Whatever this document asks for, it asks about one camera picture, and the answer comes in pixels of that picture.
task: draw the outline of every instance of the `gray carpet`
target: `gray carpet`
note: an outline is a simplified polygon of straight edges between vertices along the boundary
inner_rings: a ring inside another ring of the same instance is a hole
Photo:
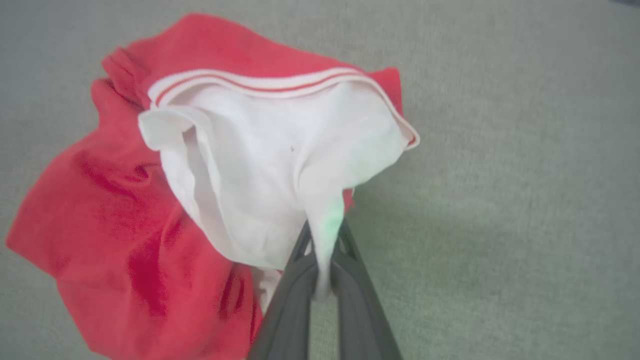
[[[423,144],[349,216],[404,357],[640,359],[640,8],[606,0],[0,4],[0,227],[97,123],[101,59],[187,12],[399,68]],[[0,248],[0,358],[101,359]],[[335,302],[312,359],[335,359]]]

